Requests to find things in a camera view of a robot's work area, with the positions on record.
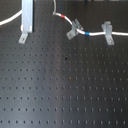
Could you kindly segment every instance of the white wire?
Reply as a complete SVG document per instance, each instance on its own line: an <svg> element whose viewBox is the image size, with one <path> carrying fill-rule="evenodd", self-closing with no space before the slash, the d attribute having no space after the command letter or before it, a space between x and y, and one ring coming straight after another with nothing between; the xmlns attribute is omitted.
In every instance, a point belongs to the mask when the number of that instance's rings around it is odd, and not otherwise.
<svg viewBox="0 0 128 128"><path fill-rule="evenodd" d="M65 16L65 19L72 25L71 20L67 16Z"/></svg>
<svg viewBox="0 0 128 128"><path fill-rule="evenodd" d="M85 32L84 32L84 31L81 31L80 29L76 29L76 30L77 30L77 32L79 32L80 34L85 35Z"/></svg>
<svg viewBox="0 0 128 128"><path fill-rule="evenodd" d="M53 0L53 1L54 1L54 12L53 12L53 15L61 17L60 13L56 13L56 0ZM71 22L71 20L68 17L65 16L65 19L72 25L72 22ZM77 29L77 32L79 32L82 35L85 35L85 31L82 31L80 29ZM89 33L89 36L100 36L100 35L105 35L105 32ZM112 32L112 35L128 36L128 33Z"/></svg>
<svg viewBox="0 0 128 128"><path fill-rule="evenodd" d="M0 26L1 26L1 25L4 25L4 24L6 24L6 23L11 22L12 20L16 19L16 18L17 18L18 16L20 16L21 14L22 14L22 10L20 10L18 13L16 13L14 16L10 17L9 19L6 19L6 20L4 20L4 21L1 21L1 22L0 22Z"/></svg>
<svg viewBox="0 0 128 128"><path fill-rule="evenodd" d="M128 33L112 32L112 35L117 35L117 36L128 36Z"/></svg>
<svg viewBox="0 0 128 128"><path fill-rule="evenodd" d="M89 33L90 36L100 36L105 35L105 32L95 32L95 33Z"/></svg>
<svg viewBox="0 0 128 128"><path fill-rule="evenodd" d="M53 12L53 15L56 13L56 0L53 0L54 1L54 12Z"/></svg>

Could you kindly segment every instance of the cable clip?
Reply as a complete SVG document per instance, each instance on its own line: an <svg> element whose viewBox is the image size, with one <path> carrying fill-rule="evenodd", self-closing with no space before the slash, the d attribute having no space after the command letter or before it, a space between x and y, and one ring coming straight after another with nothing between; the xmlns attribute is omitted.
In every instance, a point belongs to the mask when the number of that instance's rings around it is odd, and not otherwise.
<svg viewBox="0 0 128 128"><path fill-rule="evenodd" d="M102 24L102 29L105 32L105 38L108 43L108 45L114 45L114 40L112 38L112 25L110 21L104 22Z"/></svg>
<svg viewBox="0 0 128 128"><path fill-rule="evenodd" d="M75 19L75 22L72 21L72 30L69 31L66 35L68 37L69 40L71 40L72 38L74 38L76 35L78 35L78 32L76 29L80 29L83 30L83 27L80 25L79 21L77 19Z"/></svg>

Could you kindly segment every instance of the white cable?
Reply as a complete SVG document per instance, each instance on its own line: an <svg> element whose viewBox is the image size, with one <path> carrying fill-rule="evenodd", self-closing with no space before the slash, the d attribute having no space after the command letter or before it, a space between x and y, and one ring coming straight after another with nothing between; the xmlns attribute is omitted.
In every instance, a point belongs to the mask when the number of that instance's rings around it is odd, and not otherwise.
<svg viewBox="0 0 128 128"><path fill-rule="evenodd" d="M100 36L100 35L105 35L105 32L89 33L89 36Z"/></svg>
<svg viewBox="0 0 128 128"><path fill-rule="evenodd" d="M60 13L56 13L56 0L53 0L53 1L54 1L54 12L53 12L53 15L61 17ZM65 16L65 19L72 25L72 22L68 17ZM85 35L85 33L88 33L88 32L82 31L80 29L77 29L77 32L79 32L82 35ZM105 32L88 33L88 35L89 36L100 36L100 35L105 35ZM112 35L128 36L128 33L112 32Z"/></svg>
<svg viewBox="0 0 128 128"><path fill-rule="evenodd" d="M53 15L56 13L56 0L53 0L54 1L54 12L53 12Z"/></svg>
<svg viewBox="0 0 128 128"><path fill-rule="evenodd" d="M84 31L81 31L80 29L76 29L76 30L77 30L77 32L79 32L80 34L85 35L85 32L84 32Z"/></svg>
<svg viewBox="0 0 128 128"><path fill-rule="evenodd" d="M117 35L117 36L128 36L128 33L112 32L112 35Z"/></svg>
<svg viewBox="0 0 128 128"><path fill-rule="evenodd" d="M65 16L65 19L72 25L71 20L67 16Z"/></svg>
<svg viewBox="0 0 128 128"><path fill-rule="evenodd" d="M16 13L14 16L10 17L9 19L6 19L6 20L4 20L4 21L1 21L1 22L0 22L0 26L1 26L1 25L4 25L4 24L6 24L6 23L11 22L12 20L16 19L16 18L17 18L18 16L20 16L21 14L22 14L22 10L20 10L18 13Z"/></svg>

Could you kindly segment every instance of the black perforated surface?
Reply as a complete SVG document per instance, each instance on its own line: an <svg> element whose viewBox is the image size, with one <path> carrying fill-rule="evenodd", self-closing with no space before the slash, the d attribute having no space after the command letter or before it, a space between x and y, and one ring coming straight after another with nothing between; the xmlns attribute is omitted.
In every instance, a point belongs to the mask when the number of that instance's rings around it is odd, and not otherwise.
<svg viewBox="0 0 128 128"><path fill-rule="evenodd" d="M18 12L20 0L0 1L0 20ZM127 128L128 37L78 35L52 16L53 2L37 0L35 31L25 45L20 18L0 27L0 128ZM128 31L127 2L57 2L57 12L77 18L87 31Z"/></svg>

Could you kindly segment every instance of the mounting bracket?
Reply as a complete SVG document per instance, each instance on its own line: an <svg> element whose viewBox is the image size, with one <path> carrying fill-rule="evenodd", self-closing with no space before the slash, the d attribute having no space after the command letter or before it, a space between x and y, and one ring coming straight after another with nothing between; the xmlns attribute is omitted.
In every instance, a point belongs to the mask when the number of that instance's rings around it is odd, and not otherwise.
<svg viewBox="0 0 128 128"><path fill-rule="evenodd" d="M69 40L71 40L72 38L74 38L76 35L78 35L78 32L76 29L80 29L83 30L83 27L80 25L80 23L78 22L77 19L75 19L75 22L72 21L72 30L69 31L66 35L68 37Z"/></svg>
<svg viewBox="0 0 128 128"><path fill-rule="evenodd" d="M112 38L112 25L110 21L104 22L102 24L102 29L105 32L105 38L108 45L114 45L114 40Z"/></svg>
<svg viewBox="0 0 128 128"><path fill-rule="evenodd" d="M22 35L19 43L25 44L28 33L33 32L33 0L22 0Z"/></svg>

